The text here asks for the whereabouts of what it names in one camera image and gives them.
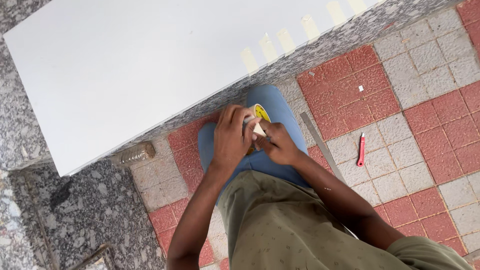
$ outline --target finger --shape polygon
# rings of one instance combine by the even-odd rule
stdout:
[[[233,118],[233,113],[235,112],[236,108],[242,108],[241,105],[233,105],[228,104],[227,108],[225,109],[225,115],[223,116],[224,121],[226,123],[231,123]]]
[[[263,118],[262,118],[262,120],[260,121],[259,124],[264,131],[267,131],[270,127],[272,127],[272,123],[270,123],[269,121],[267,121]]]
[[[232,125],[239,126],[241,128],[243,125],[243,119],[245,119],[247,116],[253,116],[253,111],[244,107],[236,108],[232,118]]]
[[[257,135],[257,139],[255,140],[255,148],[257,148],[258,151],[260,151],[260,149],[263,149],[267,155],[270,155],[270,153],[276,148],[276,146],[271,144],[265,137],[261,136],[260,134],[254,134]]]
[[[218,124],[217,125],[220,125],[222,123],[222,120],[223,120],[223,116],[225,115],[225,111],[227,110],[227,108],[225,107],[222,112],[220,113],[220,117],[218,118]]]
[[[253,136],[255,135],[253,134],[253,129],[255,128],[255,125],[260,122],[260,120],[261,118],[254,118],[245,125],[245,130],[243,131],[243,144],[245,147],[252,145],[252,140],[254,140]]]

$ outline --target masking tape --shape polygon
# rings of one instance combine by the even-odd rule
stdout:
[[[335,26],[342,25],[347,21],[347,18],[345,17],[345,14],[343,14],[342,8],[337,1],[328,2],[326,7],[330,16],[332,16]]]
[[[258,64],[250,48],[246,47],[243,49],[243,51],[240,52],[240,56],[245,64],[245,67],[247,68],[248,74],[250,76],[255,74],[258,71]]]
[[[295,43],[293,43],[293,39],[290,36],[290,33],[287,31],[286,28],[282,28],[276,36],[280,40],[282,44],[282,48],[285,51],[285,57],[292,54],[295,51]]]
[[[264,52],[264,56],[267,59],[268,65],[271,65],[278,60],[278,54],[276,53],[275,46],[273,46],[272,40],[267,33],[265,33],[264,37],[260,39],[258,44],[260,44],[260,47],[262,47],[262,51]]]
[[[348,3],[350,7],[352,7],[353,12],[355,12],[355,15],[362,14],[367,10],[367,5],[365,5],[362,0],[348,0]]]
[[[307,14],[302,17],[301,24],[303,25],[303,29],[305,29],[305,33],[307,34],[308,44],[316,41],[320,36],[320,31],[318,31],[317,25],[313,21],[312,16]]]
[[[255,104],[251,106],[249,109],[253,112],[253,116],[245,118],[245,120],[243,120],[244,123],[248,123],[250,120],[256,117],[263,118],[270,122],[270,117],[268,117],[267,112],[260,104]],[[259,123],[255,124],[255,127],[253,128],[253,132],[258,133],[263,137],[267,137],[267,134],[265,134],[264,130],[262,129]]]

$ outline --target granite floor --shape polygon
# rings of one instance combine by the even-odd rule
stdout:
[[[329,169],[302,112],[347,184],[387,223],[464,256],[480,249],[479,50],[480,0],[468,0],[275,85],[314,160]],[[203,176],[197,133],[217,119],[214,113],[155,139],[156,158],[131,167],[165,252]],[[358,167],[361,133],[366,163]],[[228,269],[217,209],[200,266]]]

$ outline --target tape roll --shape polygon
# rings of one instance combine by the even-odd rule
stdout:
[[[267,112],[265,111],[265,109],[260,104],[255,104],[255,105],[251,106],[249,109],[253,112],[253,116],[245,118],[245,120],[243,121],[244,123],[248,123],[250,120],[252,120],[254,118],[257,118],[257,117],[263,118],[263,119],[271,122],[270,117],[268,117]],[[264,130],[262,129],[262,127],[260,126],[259,123],[255,124],[255,127],[253,128],[253,132],[258,133],[263,137],[267,137],[267,134],[264,132]]]

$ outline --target knee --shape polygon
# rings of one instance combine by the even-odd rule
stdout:
[[[215,130],[215,128],[216,128],[216,123],[208,122],[204,124],[204,126],[198,131],[198,136],[201,137],[204,135],[213,134],[213,131]]]
[[[261,85],[255,86],[248,90],[248,95],[271,95],[271,94],[281,94],[280,90],[273,85]]]

